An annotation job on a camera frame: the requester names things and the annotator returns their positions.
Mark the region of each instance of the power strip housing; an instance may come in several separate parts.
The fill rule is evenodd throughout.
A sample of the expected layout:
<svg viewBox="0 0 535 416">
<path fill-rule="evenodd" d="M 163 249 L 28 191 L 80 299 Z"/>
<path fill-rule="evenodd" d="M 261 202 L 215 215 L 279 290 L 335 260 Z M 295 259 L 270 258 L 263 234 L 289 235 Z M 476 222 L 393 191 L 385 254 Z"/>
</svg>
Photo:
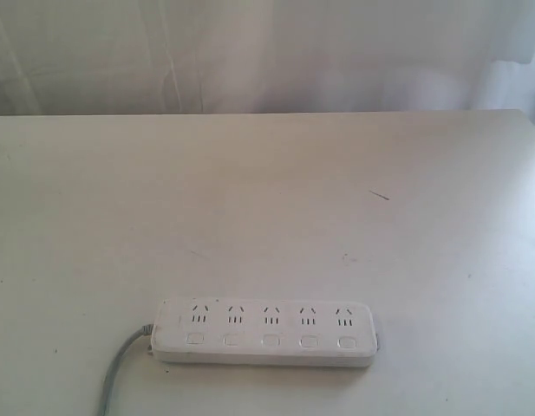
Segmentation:
<svg viewBox="0 0 535 416">
<path fill-rule="evenodd" d="M 377 351 L 371 312 L 355 302 L 173 298 L 151 343 L 178 363 L 366 367 Z"/>
</svg>

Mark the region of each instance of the table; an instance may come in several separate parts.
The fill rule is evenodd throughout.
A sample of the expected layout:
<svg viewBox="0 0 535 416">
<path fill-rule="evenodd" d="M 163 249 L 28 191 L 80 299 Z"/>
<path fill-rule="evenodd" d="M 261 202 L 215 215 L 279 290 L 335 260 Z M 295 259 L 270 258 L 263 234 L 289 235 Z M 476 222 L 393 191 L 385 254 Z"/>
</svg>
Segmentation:
<svg viewBox="0 0 535 416">
<path fill-rule="evenodd" d="M 91 415 L 170 296 L 350 300 L 367 370 L 168 366 L 112 415 L 535 414 L 517 111 L 0 118 L 0 416 Z"/>
</svg>

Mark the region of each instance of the electrical outlet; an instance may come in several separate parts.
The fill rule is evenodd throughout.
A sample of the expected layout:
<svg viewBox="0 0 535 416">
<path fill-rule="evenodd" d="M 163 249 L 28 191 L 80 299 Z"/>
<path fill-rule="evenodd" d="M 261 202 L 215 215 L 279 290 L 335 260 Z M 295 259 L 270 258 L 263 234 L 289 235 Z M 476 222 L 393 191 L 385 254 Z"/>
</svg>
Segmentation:
<svg viewBox="0 0 535 416">
<path fill-rule="evenodd" d="M 366 367 L 369 308 L 352 302 L 177 298 L 159 308 L 153 355 L 166 362 Z"/>
</svg>

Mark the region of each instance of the gray cable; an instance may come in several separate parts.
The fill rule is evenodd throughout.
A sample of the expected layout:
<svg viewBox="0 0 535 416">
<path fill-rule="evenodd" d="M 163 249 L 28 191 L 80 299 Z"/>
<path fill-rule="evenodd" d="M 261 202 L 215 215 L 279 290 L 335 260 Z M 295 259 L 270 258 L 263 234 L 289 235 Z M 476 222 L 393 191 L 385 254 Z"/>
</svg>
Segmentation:
<svg viewBox="0 0 535 416">
<path fill-rule="evenodd" d="M 121 348 L 109 364 L 107 373 L 105 374 L 105 379 L 103 380 L 103 387 L 101 388 L 101 397 L 100 405 L 97 409 L 97 416 L 106 416 L 109 409 L 109 399 L 111 398 L 111 392 L 113 391 L 114 378 L 119 372 L 119 367 L 121 366 L 122 356 L 128 351 L 130 346 L 134 341 L 136 341 L 141 336 L 151 335 L 153 331 L 153 324 L 144 325 L 142 328 L 138 329 L 132 335 L 130 335 L 126 341 L 122 344 Z"/>
</svg>

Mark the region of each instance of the white curtain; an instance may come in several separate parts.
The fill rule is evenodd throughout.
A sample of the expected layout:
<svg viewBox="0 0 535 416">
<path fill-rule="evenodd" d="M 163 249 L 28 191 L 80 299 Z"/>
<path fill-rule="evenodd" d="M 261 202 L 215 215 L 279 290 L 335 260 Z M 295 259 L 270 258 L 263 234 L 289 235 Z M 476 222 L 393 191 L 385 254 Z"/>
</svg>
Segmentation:
<svg viewBox="0 0 535 416">
<path fill-rule="evenodd" d="M 535 0 L 0 0 L 0 114 L 504 107 Z"/>
</svg>

